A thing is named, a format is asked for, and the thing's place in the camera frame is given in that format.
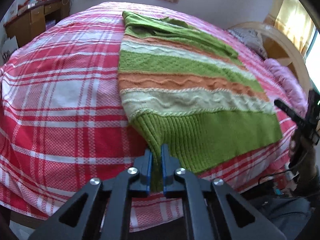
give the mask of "screw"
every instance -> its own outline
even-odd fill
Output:
[[[221,186],[221,185],[223,185],[223,179],[216,178],[213,180],[213,183],[217,186]]]
[[[185,168],[178,168],[178,169],[176,169],[176,173],[178,175],[186,174],[186,169]]]
[[[100,179],[99,178],[90,179],[90,184],[91,185],[98,185],[99,183],[100,183]]]
[[[131,175],[134,175],[138,172],[138,169],[135,168],[135,167],[131,167],[128,169],[128,173],[131,174]]]

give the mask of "ribbed hem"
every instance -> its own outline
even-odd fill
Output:
[[[282,138],[275,114],[241,111],[180,117],[146,113],[132,125],[154,154],[152,189],[156,191],[162,190],[160,147],[164,143],[182,167],[199,173]]]

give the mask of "bedsheet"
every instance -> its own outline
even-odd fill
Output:
[[[262,60],[227,32],[166,8],[107,2],[71,15],[14,52],[0,69],[0,204],[45,219],[92,177],[109,179],[144,153],[146,142],[128,126],[117,87],[122,12],[172,17],[232,46],[271,101],[290,102]],[[223,178],[239,191],[283,168],[295,125],[279,109],[283,138],[199,176]],[[162,193],[134,199],[131,231],[183,215],[181,200]]]

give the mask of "headboard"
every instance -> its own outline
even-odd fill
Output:
[[[274,27],[260,22],[245,22],[232,28],[251,28],[263,37],[263,46],[269,58],[274,58],[283,66],[288,66],[296,76],[300,86],[308,96],[311,88],[308,70],[302,55],[294,44]]]

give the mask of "orange stripe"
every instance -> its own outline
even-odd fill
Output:
[[[156,39],[156,38],[139,39],[139,38],[136,38],[134,36],[130,36],[128,34],[124,35],[123,40],[125,40],[125,41],[135,41],[135,42],[140,42],[140,43],[147,43],[147,44],[151,44],[151,45],[164,45],[164,46],[174,47],[174,48],[177,48],[177,49],[185,49],[185,50],[188,50],[188,51],[199,53],[199,54],[207,56],[207,57],[211,57],[211,58],[214,58],[214,59],[221,60],[221,61],[223,61],[225,63],[236,65],[239,69],[244,70],[244,71],[248,71],[245,68],[245,66],[237,65],[234,62],[232,62],[232,60],[230,60],[229,58],[220,57],[220,56],[218,56],[216,54],[205,52],[203,50],[198,49],[197,47],[194,47],[194,46],[191,46],[191,45],[186,45],[186,44],[183,44],[183,43],[180,43],[180,42],[166,41],[166,40]]]
[[[240,83],[230,82],[222,77],[200,77],[192,74],[151,74],[151,73],[126,73],[119,72],[119,89],[128,88],[162,88],[186,89],[202,87],[208,90],[218,88],[228,89],[236,94],[245,94],[269,101],[264,92],[253,91],[250,87]]]

